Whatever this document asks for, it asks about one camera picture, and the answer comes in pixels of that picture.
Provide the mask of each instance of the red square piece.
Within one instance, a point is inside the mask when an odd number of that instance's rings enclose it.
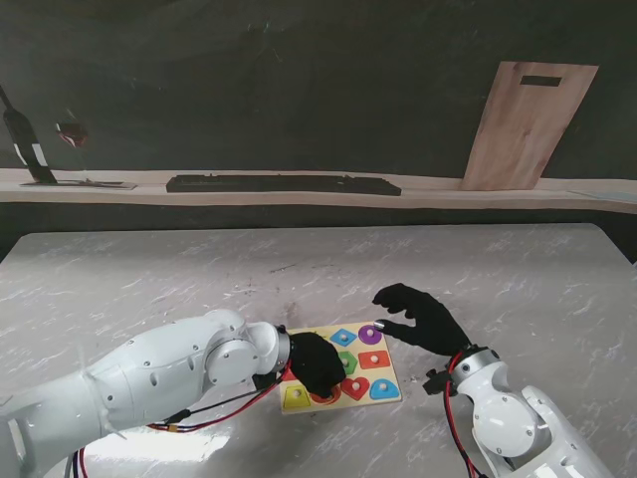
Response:
[[[390,365],[389,354],[386,351],[362,352],[358,354],[358,362],[363,369]]]

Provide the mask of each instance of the marble table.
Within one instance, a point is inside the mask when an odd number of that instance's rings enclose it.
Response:
[[[446,304],[474,342],[509,363],[513,385],[547,392],[617,477],[634,476],[635,270],[590,225],[29,235],[0,265],[0,393],[70,372],[80,350],[93,361],[131,336],[217,308],[290,328],[382,318],[371,299],[395,282]],[[441,397],[421,387],[444,359],[389,346],[400,403],[282,416],[273,393],[199,433],[139,428],[126,441],[93,443],[89,475],[465,476]],[[453,405],[476,457],[471,407],[462,397]],[[47,476],[61,477],[62,465]]]

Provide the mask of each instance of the red cable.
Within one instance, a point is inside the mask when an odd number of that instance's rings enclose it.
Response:
[[[458,360],[460,360],[461,357],[462,357],[462,353],[457,353],[456,356],[453,357],[453,359],[451,360],[451,363],[449,364],[449,368],[448,368],[449,373],[454,371],[454,368],[456,367],[456,363],[458,363]],[[454,438],[456,439],[456,442],[460,444],[462,451],[466,454],[467,452],[465,451],[465,447],[462,446],[462,443],[460,442],[460,438],[458,437],[458,431],[456,430],[456,422],[454,421],[454,414],[451,412],[450,396],[451,396],[451,380],[447,382],[447,386],[445,388],[445,402],[447,403],[447,408],[449,409],[449,422],[451,423],[450,428],[451,428],[452,434],[454,435]],[[476,467],[471,461],[471,458],[468,457],[467,461],[469,462],[469,469],[471,471],[472,478],[476,478]]]
[[[288,361],[288,363],[286,364],[286,367],[282,370],[282,375],[281,376],[286,374],[286,372],[290,369],[291,364],[292,364],[292,362]],[[275,381],[272,385],[270,385],[268,388],[266,388],[262,393],[259,393],[254,398],[251,398],[244,405],[242,405],[241,407],[239,407],[238,409],[236,409],[235,411],[231,412],[230,414],[228,414],[226,416],[222,416],[221,418],[216,418],[216,419],[211,420],[211,421],[206,421],[204,423],[199,423],[198,425],[194,425],[192,428],[177,429],[174,432],[175,433],[191,433],[193,431],[201,430],[202,428],[206,428],[206,427],[211,426],[211,425],[216,425],[217,423],[221,423],[222,421],[225,421],[225,420],[227,420],[229,418],[232,418],[233,416],[236,416],[239,413],[241,413],[242,411],[244,411],[246,408],[254,405],[257,401],[259,401],[261,398],[263,398],[268,393],[270,393],[279,383],[280,383],[279,381]],[[171,431],[171,430],[168,429],[167,425],[165,426],[165,428],[164,428],[163,425],[159,425],[158,426],[156,424],[150,424],[150,425],[147,425],[147,426],[152,428],[153,430]]]
[[[82,468],[82,475],[84,476],[84,478],[89,478],[87,467],[84,464],[84,448],[80,449],[80,468]]]

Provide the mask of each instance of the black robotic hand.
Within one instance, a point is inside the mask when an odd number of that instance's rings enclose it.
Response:
[[[422,347],[439,356],[452,357],[471,345],[458,323],[445,306],[426,292],[420,292],[404,284],[381,289],[373,303],[387,309],[389,314],[405,311],[407,319],[415,319],[416,326],[376,321],[384,334],[412,346]]]
[[[318,334],[290,335],[292,373],[310,392],[330,398],[331,390],[345,380],[345,370],[332,344]]]

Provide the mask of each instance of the shape sorter puzzle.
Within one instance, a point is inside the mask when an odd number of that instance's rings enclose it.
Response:
[[[279,385],[283,413],[303,413],[400,401],[402,395],[385,337],[371,322],[290,330],[315,332],[338,352],[346,379],[325,400],[309,393],[291,371]]]

